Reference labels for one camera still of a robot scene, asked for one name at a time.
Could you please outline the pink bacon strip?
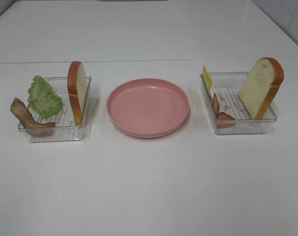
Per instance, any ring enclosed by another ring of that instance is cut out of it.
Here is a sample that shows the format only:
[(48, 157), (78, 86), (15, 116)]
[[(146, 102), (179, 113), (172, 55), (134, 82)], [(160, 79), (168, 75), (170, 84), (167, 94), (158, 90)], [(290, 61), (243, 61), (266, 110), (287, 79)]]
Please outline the pink bacon strip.
[(218, 128), (228, 128), (235, 125), (234, 117), (232, 117), (231, 115), (225, 112), (220, 112), (220, 105), (216, 94), (213, 95), (212, 106), (213, 106), (216, 118), (220, 120), (220, 122), (217, 122)]

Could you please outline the clear plastic tray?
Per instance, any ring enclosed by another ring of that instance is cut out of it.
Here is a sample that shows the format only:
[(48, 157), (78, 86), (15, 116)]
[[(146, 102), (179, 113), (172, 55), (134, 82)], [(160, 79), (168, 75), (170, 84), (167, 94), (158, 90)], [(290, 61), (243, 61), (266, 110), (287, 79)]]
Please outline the clear plastic tray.
[(86, 94), (85, 107), (83, 110), (82, 121), (79, 126), (75, 125), (74, 116), (71, 109), (66, 77), (48, 77), (44, 79), (52, 87), (55, 94), (60, 96), (63, 101), (63, 108), (59, 113), (50, 118), (44, 118), (32, 108), (27, 109), (32, 114), (36, 122), (49, 123), (55, 122), (55, 127), (46, 128), (24, 128), (21, 123), (18, 124), (18, 131), (25, 134), (30, 143), (40, 142), (59, 142), (81, 140), (89, 135), (93, 120), (93, 106), (95, 102), (95, 93), (92, 89), (92, 77), (86, 76), (88, 90)]
[[(212, 128), (216, 134), (262, 134), (277, 121), (272, 107), (269, 107), (262, 119), (252, 119), (243, 102), (238, 97), (238, 91), (246, 81), (247, 72), (211, 72), (212, 86), (207, 89), (204, 76), (201, 78), (201, 92)], [(224, 112), (234, 120), (219, 119), (212, 105), (216, 95), (220, 112)]]

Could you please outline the green lettuce leaf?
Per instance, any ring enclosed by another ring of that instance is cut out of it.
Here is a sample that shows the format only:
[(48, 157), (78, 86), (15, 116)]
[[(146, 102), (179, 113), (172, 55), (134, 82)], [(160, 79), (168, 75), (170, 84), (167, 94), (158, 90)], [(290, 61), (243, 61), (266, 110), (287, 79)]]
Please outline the green lettuce leaf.
[(62, 98), (42, 76), (35, 75), (28, 89), (29, 106), (44, 118), (52, 117), (63, 107)]

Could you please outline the left clear plastic tray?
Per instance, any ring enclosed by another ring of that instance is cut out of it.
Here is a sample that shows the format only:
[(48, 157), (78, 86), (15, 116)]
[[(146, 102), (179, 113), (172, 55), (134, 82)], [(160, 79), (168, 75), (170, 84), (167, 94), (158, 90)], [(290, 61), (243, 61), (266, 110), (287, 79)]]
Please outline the left clear plastic tray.
[(40, 142), (59, 142), (81, 140), (89, 135), (93, 120), (93, 106), (95, 102), (95, 93), (92, 89), (92, 77), (86, 76), (88, 90), (86, 94), (85, 107), (83, 110), (82, 121), (79, 126), (75, 125), (74, 116), (71, 109), (66, 77), (48, 77), (44, 79), (52, 87), (55, 94), (60, 96), (63, 101), (63, 108), (59, 113), (50, 118), (44, 118), (32, 108), (27, 109), (32, 114), (36, 122), (49, 123), (55, 122), (55, 127), (46, 128), (24, 128), (21, 123), (18, 124), (18, 131), (25, 134), (30, 143)]

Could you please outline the brown bacon strip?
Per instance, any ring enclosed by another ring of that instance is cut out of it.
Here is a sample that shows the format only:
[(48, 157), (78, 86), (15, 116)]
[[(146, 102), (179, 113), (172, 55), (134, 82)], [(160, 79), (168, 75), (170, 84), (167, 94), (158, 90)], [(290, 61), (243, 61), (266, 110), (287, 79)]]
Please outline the brown bacon strip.
[(22, 126), (28, 129), (27, 133), (34, 137), (49, 137), (54, 134), (54, 130), (45, 130), (56, 126), (55, 122), (39, 123), (36, 122), (26, 108), (25, 104), (18, 98), (14, 98), (10, 105), (10, 111), (20, 121)]

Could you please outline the right clear plastic tray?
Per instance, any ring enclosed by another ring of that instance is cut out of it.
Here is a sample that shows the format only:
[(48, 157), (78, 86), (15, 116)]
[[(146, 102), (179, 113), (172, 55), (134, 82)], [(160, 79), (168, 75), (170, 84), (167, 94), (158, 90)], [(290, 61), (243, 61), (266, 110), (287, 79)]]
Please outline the right clear plastic tray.
[[(277, 121), (272, 107), (269, 107), (262, 119), (252, 119), (243, 102), (238, 97), (238, 91), (246, 81), (247, 72), (211, 72), (212, 86), (207, 89), (204, 76), (201, 78), (201, 92), (212, 128), (216, 134), (262, 134)], [(234, 120), (219, 119), (212, 105), (216, 95), (220, 112), (224, 112)]]

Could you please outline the pink round plate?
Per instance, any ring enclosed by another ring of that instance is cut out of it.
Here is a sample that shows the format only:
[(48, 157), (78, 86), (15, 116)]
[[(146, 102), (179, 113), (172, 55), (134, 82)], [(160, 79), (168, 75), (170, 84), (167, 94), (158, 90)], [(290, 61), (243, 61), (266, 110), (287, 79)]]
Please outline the pink round plate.
[(107, 113), (121, 132), (137, 138), (158, 138), (178, 129), (190, 110), (183, 89), (169, 81), (142, 78), (115, 88)]

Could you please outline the yellow cheese slice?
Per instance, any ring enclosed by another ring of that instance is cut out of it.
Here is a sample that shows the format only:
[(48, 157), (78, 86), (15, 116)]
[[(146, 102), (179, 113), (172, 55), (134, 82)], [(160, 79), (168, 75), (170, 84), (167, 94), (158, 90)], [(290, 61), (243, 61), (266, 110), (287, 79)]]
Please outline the yellow cheese slice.
[(211, 89), (213, 81), (212, 81), (212, 78), (205, 66), (203, 66), (202, 77), (204, 79), (204, 83), (205, 83), (206, 89), (208, 91), (208, 94), (210, 97), (212, 97), (210, 89)]

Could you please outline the bread slice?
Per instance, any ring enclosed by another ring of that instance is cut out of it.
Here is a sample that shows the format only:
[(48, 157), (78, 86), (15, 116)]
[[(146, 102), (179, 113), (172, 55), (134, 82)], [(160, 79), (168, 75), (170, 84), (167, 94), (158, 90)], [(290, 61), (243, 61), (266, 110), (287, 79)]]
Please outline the bread slice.
[(283, 68), (274, 58), (260, 58), (251, 68), (238, 96), (252, 119), (263, 118), (283, 80)]
[(67, 75), (67, 89), (74, 122), (78, 126), (81, 124), (88, 89), (86, 73), (80, 61), (73, 61), (70, 65)]

